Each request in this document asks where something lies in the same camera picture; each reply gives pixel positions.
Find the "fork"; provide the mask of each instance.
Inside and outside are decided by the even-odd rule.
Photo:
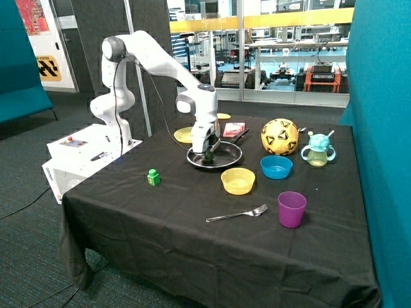
[[[218,217],[213,217],[213,218],[208,218],[205,221],[210,223],[212,221],[216,221],[216,220],[221,220],[221,219],[225,219],[225,218],[231,218],[231,217],[236,217],[236,216],[240,216],[240,215],[249,215],[249,216],[259,216],[262,213],[264,213],[264,211],[267,210],[267,206],[265,204],[263,204],[262,206],[251,210],[249,212],[243,212],[243,213],[237,213],[237,214],[230,214],[230,215],[224,215],[224,216],[218,216]]]

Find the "table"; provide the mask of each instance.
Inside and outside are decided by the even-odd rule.
[[[309,62],[316,62],[317,58],[313,58],[311,55],[304,55],[299,53],[297,56],[289,55],[289,56],[261,56],[261,49],[269,48],[269,49],[282,49],[282,48],[289,48],[290,50],[294,48],[298,49],[309,49],[309,48],[319,48],[324,46],[325,43],[318,43],[314,42],[313,40],[304,40],[300,42],[268,42],[268,41],[257,41],[251,44],[249,47],[255,48],[256,50],[256,79],[254,88],[258,89],[260,86],[260,64],[261,62],[288,62],[288,63],[309,63]],[[333,47],[347,47],[348,40],[343,39],[340,42],[328,42],[326,47],[333,48]],[[345,55],[328,55],[328,56],[321,56],[322,62],[345,62]]]
[[[377,307],[381,295],[351,127],[296,123],[314,133],[335,130],[337,157],[320,169],[303,161],[308,135],[302,133],[289,155],[289,177],[271,180],[259,166],[268,155],[260,136],[269,120],[228,120],[250,128],[238,143],[240,166],[256,174],[247,195],[225,192],[222,171],[196,169],[166,132],[64,194],[59,256],[70,279],[82,289],[91,283],[84,257],[90,248],[122,271],[208,307]],[[182,117],[170,130],[192,124]],[[151,168],[160,174],[157,186],[148,184]],[[282,227],[277,218],[277,197],[288,190],[308,201],[296,229]],[[206,223],[264,203],[268,210],[256,218]]]

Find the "yellow plate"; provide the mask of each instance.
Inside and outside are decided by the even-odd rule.
[[[228,119],[231,118],[231,115],[229,115],[229,114],[217,114],[217,117],[218,117],[220,120],[228,120]]]
[[[182,143],[191,143],[191,129],[192,127],[184,127],[181,128],[180,130],[177,130],[174,133],[174,137],[177,139],[177,141],[182,142]]]

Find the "frying pan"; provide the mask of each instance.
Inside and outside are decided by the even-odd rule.
[[[249,128],[246,128],[228,141],[220,141],[220,145],[214,151],[214,159],[212,160],[204,159],[203,153],[194,153],[193,148],[190,148],[187,152],[188,162],[196,167],[206,169],[223,168],[235,164],[243,156],[242,150],[236,143],[248,130]]]

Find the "teal chair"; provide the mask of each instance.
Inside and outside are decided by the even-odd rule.
[[[411,307],[411,6],[359,0],[347,51],[353,127],[381,307]]]
[[[37,61],[15,0],[2,0],[1,11],[4,13],[0,18],[0,123],[3,123],[53,110],[53,105],[41,85]]]

